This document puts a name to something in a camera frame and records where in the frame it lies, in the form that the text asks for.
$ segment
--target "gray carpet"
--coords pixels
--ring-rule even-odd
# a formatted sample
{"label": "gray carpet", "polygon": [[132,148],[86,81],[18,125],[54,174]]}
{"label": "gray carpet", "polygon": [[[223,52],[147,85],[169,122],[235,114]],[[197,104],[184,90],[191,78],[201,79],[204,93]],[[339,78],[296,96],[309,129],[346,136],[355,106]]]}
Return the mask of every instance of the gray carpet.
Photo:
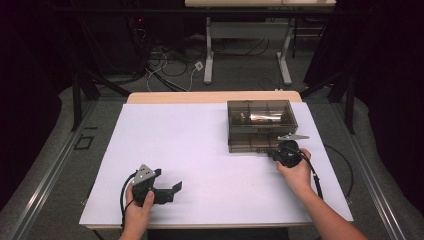
{"label": "gray carpet", "polygon": [[[257,40],[229,40],[224,43],[214,45],[218,48],[225,44],[226,52],[244,53],[258,43]],[[303,77],[312,57],[316,41],[313,39],[301,39],[298,43],[296,58],[288,58],[288,67],[292,76],[293,84],[289,87],[281,85],[281,76],[278,70],[275,52],[279,51],[279,43],[271,42],[268,50],[258,56],[220,56],[215,55],[214,75],[211,85],[203,84],[203,75],[196,73],[193,79],[192,91],[229,91],[229,90],[274,90],[283,87],[285,90],[301,91]],[[181,76],[165,76],[183,87],[190,84],[190,69],[197,61],[196,57],[202,52],[197,49],[187,51],[186,61],[193,60],[188,65],[189,70],[184,71],[185,64],[180,61],[173,61],[164,70],[167,74],[182,73]],[[131,91],[148,91],[147,76],[138,81],[125,85]],[[154,77],[150,80],[152,91],[168,91]],[[105,149],[113,132],[116,120],[119,116],[122,104],[126,101],[115,92],[103,86],[99,86],[102,93],[100,101],[95,103],[94,110],[90,112],[83,125],[81,134],[86,137],[75,147],[89,149],[72,150],[66,159],[66,165],[62,169],[57,181],[54,184],[41,211],[30,224],[28,232],[22,238],[25,239],[98,239],[96,235],[79,226],[79,218],[84,206],[80,203],[87,195],[93,184],[98,167],[101,163]],[[372,199],[367,186],[364,184],[361,169],[358,166],[355,152],[346,134],[343,124],[340,123],[340,113],[337,111],[340,104],[328,104],[325,98],[328,89],[324,88],[310,97],[304,99],[308,103],[314,117],[317,128],[320,132],[324,144],[327,144],[346,157],[352,165],[354,172],[354,185],[350,195],[352,204],[349,205],[354,224],[370,239],[390,239],[386,226],[384,225]],[[25,206],[32,194],[36,191],[49,166],[54,162],[63,148],[66,139],[71,134],[72,127],[72,102],[70,89],[61,95],[63,110],[58,120],[55,130],[40,153],[39,158],[34,163],[28,176],[23,181],[9,204],[2,210],[0,215],[1,239],[10,239],[10,233],[14,231],[15,223],[19,220]],[[405,239],[420,239],[424,236],[424,220],[420,213],[416,211],[403,197],[391,176],[382,165],[376,152],[374,138],[367,117],[367,108],[360,101],[356,101],[354,112],[355,138],[366,155],[373,172],[378,179],[380,186],[405,234]],[[343,157],[334,150],[327,148],[333,168],[337,178],[346,192],[350,184],[349,168]],[[103,230],[99,233],[105,239],[117,239],[119,231]],[[317,232],[313,226],[294,227],[289,229],[291,239],[316,239]]]}

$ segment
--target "person's left hand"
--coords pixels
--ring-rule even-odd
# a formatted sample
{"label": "person's left hand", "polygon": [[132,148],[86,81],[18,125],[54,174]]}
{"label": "person's left hand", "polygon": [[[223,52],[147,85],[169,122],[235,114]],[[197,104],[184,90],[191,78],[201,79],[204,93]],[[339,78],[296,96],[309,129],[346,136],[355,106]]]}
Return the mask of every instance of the person's left hand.
{"label": "person's left hand", "polygon": [[120,240],[124,239],[141,239],[146,231],[147,224],[150,220],[150,209],[153,207],[155,195],[152,191],[147,193],[143,207],[137,206],[134,202],[132,194],[133,186],[129,184],[125,192],[126,204],[128,205],[125,211],[125,227]]}

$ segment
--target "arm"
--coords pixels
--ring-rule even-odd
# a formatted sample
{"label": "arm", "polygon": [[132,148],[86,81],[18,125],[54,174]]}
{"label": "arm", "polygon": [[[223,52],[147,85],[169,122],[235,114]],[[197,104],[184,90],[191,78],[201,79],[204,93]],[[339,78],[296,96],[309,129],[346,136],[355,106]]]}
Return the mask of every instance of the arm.
{"label": "arm", "polygon": [[150,209],[153,207],[154,193],[149,191],[144,201],[143,207],[137,206],[133,201],[133,186],[130,184],[125,192],[127,209],[125,210],[125,228],[120,240],[139,240],[146,231],[150,220]]}
{"label": "arm", "polygon": [[[306,149],[301,149],[301,151],[308,158],[311,157],[311,154]],[[293,168],[284,167],[277,161],[277,169],[284,176],[292,191],[305,205],[309,216],[323,239],[367,239],[313,191],[310,168],[306,161],[300,161]]]}

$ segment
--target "dark background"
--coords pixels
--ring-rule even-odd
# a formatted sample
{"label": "dark background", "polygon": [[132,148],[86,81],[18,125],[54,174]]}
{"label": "dark background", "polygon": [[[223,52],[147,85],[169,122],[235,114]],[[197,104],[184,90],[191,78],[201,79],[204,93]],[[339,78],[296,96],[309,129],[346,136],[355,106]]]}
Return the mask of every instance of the dark background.
{"label": "dark background", "polygon": [[[177,4],[167,7],[183,4],[183,1],[170,2],[163,1],[163,4]],[[55,3],[60,6],[86,4],[85,1],[66,0]],[[112,0],[90,1],[93,4],[90,6],[100,3],[104,6],[122,4]],[[52,131],[61,107],[58,94],[71,86],[72,78],[67,53],[58,44],[58,36],[52,31],[38,1],[17,0],[2,4],[1,207],[19,186]],[[423,213],[424,178],[421,173],[424,164],[420,148],[424,133],[421,114],[424,22],[416,10],[418,3],[345,0],[338,1],[336,8],[373,10],[376,14],[367,19],[332,19],[323,33],[305,83],[313,86],[334,72],[345,72],[333,82],[331,100],[337,101],[337,96],[346,90],[347,76],[355,77],[356,97],[369,108],[380,157],[405,196]],[[60,19],[71,33],[76,55],[85,66],[101,74],[139,71],[142,58],[134,46],[128,44],[132,43],[128,19],[87,18],[84,24],[71,17]],[[201,20],[145,20],[152,33],[156,31],[157,40],[181,52],[184,52],[184,36],[204,30]],[[171,26],[164,25],[166,22],[175,24],[174,32],[166,29]]]}

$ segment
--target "black curtain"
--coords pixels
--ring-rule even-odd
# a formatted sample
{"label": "black curtain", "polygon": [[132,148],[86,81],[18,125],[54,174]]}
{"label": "black curtain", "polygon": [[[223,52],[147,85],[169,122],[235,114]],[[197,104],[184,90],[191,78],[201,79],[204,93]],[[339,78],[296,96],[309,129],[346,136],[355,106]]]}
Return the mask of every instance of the black curtain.
{"label": "black curtain", "polygon": [[369,109],[378,153],[406,198],[424,213],[424,21],[419,1],[338,1],[337,9],[372,11],[332,19],[304,82],[317,86],[342,72],[328,96],[340,101],[347,79]]}
{"label": "black curtain", "polygon": [[71,85],[71,78],[37,1],[2,1],[0,29],[3,208],[54,128],[61,109],[58,94]]}

